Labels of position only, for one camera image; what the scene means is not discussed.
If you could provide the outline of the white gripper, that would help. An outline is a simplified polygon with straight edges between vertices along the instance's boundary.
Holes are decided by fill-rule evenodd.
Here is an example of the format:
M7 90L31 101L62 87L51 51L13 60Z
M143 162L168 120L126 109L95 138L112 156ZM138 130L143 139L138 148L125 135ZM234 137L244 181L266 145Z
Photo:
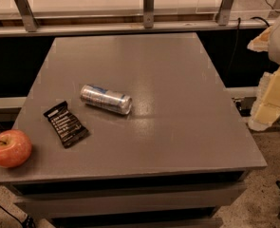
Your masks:
M255 52L269 49L269 58L280 65L280 16L272 27L266 28L257 37L250 40L247 49ZM264 131L271 127L279 117L280 67L273 73L265 72L260 79L248 126L254 131Z

